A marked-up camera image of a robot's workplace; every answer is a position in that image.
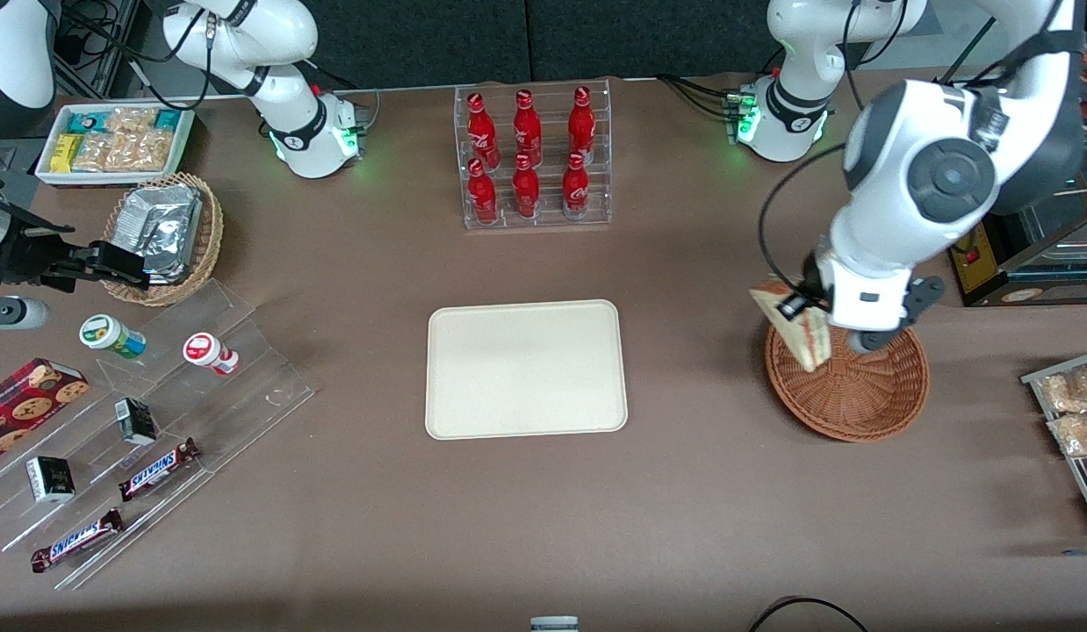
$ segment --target brown table surface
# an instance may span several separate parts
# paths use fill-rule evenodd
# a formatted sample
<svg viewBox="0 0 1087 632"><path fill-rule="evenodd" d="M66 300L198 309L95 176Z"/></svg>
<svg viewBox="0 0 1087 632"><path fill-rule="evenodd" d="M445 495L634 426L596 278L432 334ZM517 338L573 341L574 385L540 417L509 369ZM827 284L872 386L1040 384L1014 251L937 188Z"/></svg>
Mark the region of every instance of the brown table surface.
<svg viewBox="0 0 1087 632"><path fill-rule="evenodd" d="M871 96L898 75L858 77ZM873 630L1087 629L1087 557L1061 557L1087 509L1017 380L1087 352L1087 307L961 308L940 257L921 269L950 281L915 327L925 412L880 444L819 436L772 394L747 295L767 273L758 207L789 166L661 84L611 85L615 216L574 233L463 231L452 89L384 95L366 160L322 181L275 159L247 101L203 106L183 169L226 213L217 277L322 392L79 591L0 553L0 631L515 631L563 612L587 632L727 631L795 593ZM837 104L817 148L852 123L847 89ZM782 263L846 196L836 157L779 198ZM91 239L118 197L41 185L33 208ZM0 380L37 356L93 371L86 317L158 313L95 284L23 294L53 319L0 333ZM620 432L427 436L432 312L588 298L621 315ZM850 629L799 608L771 629Z"/></svg>

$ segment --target wicker basket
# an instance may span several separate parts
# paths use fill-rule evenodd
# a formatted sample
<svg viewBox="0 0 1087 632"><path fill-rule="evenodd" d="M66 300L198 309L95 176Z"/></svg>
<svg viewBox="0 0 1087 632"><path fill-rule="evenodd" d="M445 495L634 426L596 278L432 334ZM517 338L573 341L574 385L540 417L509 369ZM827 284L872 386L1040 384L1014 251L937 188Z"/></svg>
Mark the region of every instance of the wicker basket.
<svg viewBox="0 0 1087 632"><path fill-rule="evenodd" d="M878 441L902 432L929 395L929 368L917 337L903 330L887 347L858 355L848 331L832 327L833 357L812 373L771 327L765 372L785 406L805 425L841 441Z"/></svg>
<svg viewBox="0 0 1087 632"><path fill-rule="evenodd" d="M114 298L148 307L165 307L189 298L192 293L199 290L204 281L212 276L215 261L220 257L220 239L223 237L223 211L220 209L220 200L215 199L209 185L199 177L187 175L187 173L174 173L174 175L161 177L161 179L151 179L149 183L140 184L139 188L166 187L170 184L188 184L190 187L198 188L203 195L203 209L199 215L199 232L196 233L193 256L191 257L191 272L180 284L150 285L148 290L139 290L129 285L103 281L103 284L107 285L107 292ZM103 233L103 238L107 240L114 234L114 224L117 222L118 211L122 211L122 201L125 199L118 200L110 220L107 220L107 228Z"/></svg>

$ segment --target red cookie box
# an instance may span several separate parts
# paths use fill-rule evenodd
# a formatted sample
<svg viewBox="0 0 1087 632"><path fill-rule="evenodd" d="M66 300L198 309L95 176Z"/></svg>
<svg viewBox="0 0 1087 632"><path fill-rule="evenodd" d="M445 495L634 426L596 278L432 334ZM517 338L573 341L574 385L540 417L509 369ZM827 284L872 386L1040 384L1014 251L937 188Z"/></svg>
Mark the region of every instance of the red cookie box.
<svg viewBox="0 0 1087 632"><path fill-rule="evenodd" d="M0 384L0 456L87 393L83 373L37 357Z"/></svg>

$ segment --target coca-cola bottle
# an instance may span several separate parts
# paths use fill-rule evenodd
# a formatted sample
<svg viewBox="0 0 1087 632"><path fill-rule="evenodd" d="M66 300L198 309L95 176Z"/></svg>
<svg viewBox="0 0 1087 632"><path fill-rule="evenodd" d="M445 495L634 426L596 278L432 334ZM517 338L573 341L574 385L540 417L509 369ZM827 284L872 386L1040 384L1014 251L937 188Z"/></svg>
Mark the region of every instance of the coca-cola bottle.
<svg viewBox="0 0 1087 632"><path fill-rule="evenodd" d="M583 154L571 152L567 172L563 174L563 213L569 220L582 220L587 214L587 170L583 169Z"/></svg>
<svg viewBox="0 0 1087 632"><path fill-rule="evenodd" d="M496 187L490 176L485 175L485 165L478 159L470 159L470 203L474 215L483 224L496 223Z"/></svg>
<svg viewBox="0 0 1087 632"><path fill-rule="evenodd" d="M516 154L516 172L512 174L512 190L516 193L516 212L524 219L535 219L539 212L540 179L532 168L527 152Z"/></svg>
<svg viewBox="0 0 1087 632"><path fill-rule="evenodd" d="M512 128L516 133L516 151L525 152L532 159L532 166L539 166L544 161L544 125L536 108L532 107L532 92L527 89L516 91L516 116L512 120Z"/></svg>
<svg viewBox="0 0 1087 632"><path fill-rule="evenodd" d="M485 99L474 92L466 97L470 107L470 141L474 156L480 159L485 171L500 166L500 151L496 148L496 125L485 111Z"/></svg>
<svg viewBox="0 0 1087 632"><path fill-rule="evenodd" d="M571 151L583 154L583 164L595 161L595 111L591 110L591 91L585 85L575 88L575 109L567 119Z"/></svg>

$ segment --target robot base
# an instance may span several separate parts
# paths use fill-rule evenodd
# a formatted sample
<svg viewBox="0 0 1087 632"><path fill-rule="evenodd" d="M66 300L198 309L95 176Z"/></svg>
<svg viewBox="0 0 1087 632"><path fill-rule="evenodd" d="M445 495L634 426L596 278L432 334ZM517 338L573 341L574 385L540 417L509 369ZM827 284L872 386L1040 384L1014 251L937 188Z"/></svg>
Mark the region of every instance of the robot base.
<svg viewBox="0 0 1087 632"><path fill-rule="evenodd" d="M295 151L284 148L271 133L278 157L290 171L302 177L324 177L363 156L358 134L355 109L351 102L334 95L318 97L326 106L326 124L307 148Z"/></svg>
<svg viewBox="0 0 1087 632"><path fill-rule="evenodd" d="M827 112L822 113L815 123L804 120L807 125L801 132L789 132L785 123L771 111L765 90L774 83L774 77L764 76L754 84L745 84L738 92L738 102L728 101L724 106L729 115L739 116L738 121L727 123L728 140L732 144L746 145L755 154L770 161L796 161L809 152L812 144L824 133L824 120Z"/></svg>

